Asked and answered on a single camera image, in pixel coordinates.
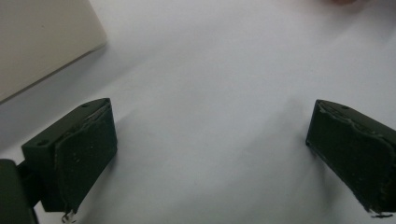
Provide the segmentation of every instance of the white surface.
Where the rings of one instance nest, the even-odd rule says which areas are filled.
[[[316,99],[396,128],[396,2],[92,1],[109,44],[0,105],[1,157],[110,97],[117,158],[78,223],[391,223],[304,145]],[[60,223],[44,214],[41,223]]]
[[[88,0],[0,2],[0,102],[106,43]]]

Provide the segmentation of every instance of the screw hole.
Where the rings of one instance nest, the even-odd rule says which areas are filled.
[[[41,141],[37,142],[36,145],[38,147],[42,147],[42,146],[46,145],[48,142],[49,142],[49,140],[41,140]]]

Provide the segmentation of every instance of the white table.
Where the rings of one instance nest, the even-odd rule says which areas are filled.
[[[396,128],[396,2],[92,0],[109,42],[0,105],[0,157],[109,97],[117,158],[78,223],[390,223],[304,145],[316,99]],[[62,214],[35,210],[41,224]]]

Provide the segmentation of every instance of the beige box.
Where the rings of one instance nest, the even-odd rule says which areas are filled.
[[[0,102],[105,43],[88,0],[0,1]]]

